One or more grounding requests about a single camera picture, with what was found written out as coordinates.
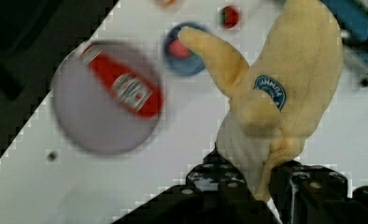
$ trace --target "blue bowl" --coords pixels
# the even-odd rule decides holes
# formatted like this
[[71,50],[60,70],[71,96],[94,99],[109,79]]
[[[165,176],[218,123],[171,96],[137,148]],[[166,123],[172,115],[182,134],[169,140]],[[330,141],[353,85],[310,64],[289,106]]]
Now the blue bowl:
[[193,76],[202,72],[205,69],[205,64],[201,56],[198,54],[193,53],[189,58],[186,59],[179,59],[173,55],[171,55],[168,51],[168,46],[178,38],[178,32],[181,28],[189,26],[191,28],[195,28],[198,30],[202,30],[207,32],[206,28],[202,25],[199,25],[195,22],[183,22],[180,25],[174,27],[169,34],[167,35],[166,39],[164,40],[163,44],[163,56],[167,62],[168,67],[174,71],[175,73],[182,75],[182,76]]

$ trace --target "blue oval label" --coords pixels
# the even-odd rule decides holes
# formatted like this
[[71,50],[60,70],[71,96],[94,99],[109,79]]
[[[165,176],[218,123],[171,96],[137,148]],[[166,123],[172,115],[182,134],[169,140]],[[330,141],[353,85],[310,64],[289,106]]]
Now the blue oval label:
[[286,92],[276,80],[268,76],[257,77],[254,89],[268,93],[277,108],[282,110],[283,105],[286,103]]

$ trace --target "plush banana toy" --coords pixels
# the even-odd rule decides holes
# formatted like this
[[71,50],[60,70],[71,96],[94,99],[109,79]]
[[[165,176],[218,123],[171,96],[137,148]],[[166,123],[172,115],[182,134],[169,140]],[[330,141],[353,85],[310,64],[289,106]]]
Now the plush banana toy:
[[229,97],[219,154],[267,202],[272,168],[300,155],[337,88],[343,47],[336,19],[319,0],[288,0],[252,66],[214,35],[189,27],[178,35]]

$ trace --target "red ketchup bottle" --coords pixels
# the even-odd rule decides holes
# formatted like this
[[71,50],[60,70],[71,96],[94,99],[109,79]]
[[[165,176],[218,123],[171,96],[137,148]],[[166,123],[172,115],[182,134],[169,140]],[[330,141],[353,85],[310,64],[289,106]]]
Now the red ketchup bottle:
[[151,119],[162,109],[163,95],[157,86],[128,66],[113,61],[96,46],[81,54],[108,92],[126,109],[143,119]]

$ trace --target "white surface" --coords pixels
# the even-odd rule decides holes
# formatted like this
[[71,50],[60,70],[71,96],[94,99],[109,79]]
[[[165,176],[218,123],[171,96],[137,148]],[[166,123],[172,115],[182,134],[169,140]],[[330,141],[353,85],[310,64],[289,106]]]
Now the white surface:
[[[110,223],[184,183],[188,171],[213,148],[228,105],[207,72],[182,78],[164,68],[163,35],[175,22],[203,22],[253,63],[280,10],[268,0],[234,1],[247,18],[240,30],[224,31],[217,26],[217,7],[225,1],[199,2],[184,0],[163,10],[151,0],[121,0],[94,35],[143,43],[138,47],[158,62],[167,96],[158,137],[123,156],[88,155],[59,131],[49,94],[0,160],[0,223]],[[353,187],[368,185],[368,91],[358,91],[357,82],[357,74],[346,67],[332,104],[300,156],[305,164],[331,165]],[[52,150],[58,160],[49,162]]]

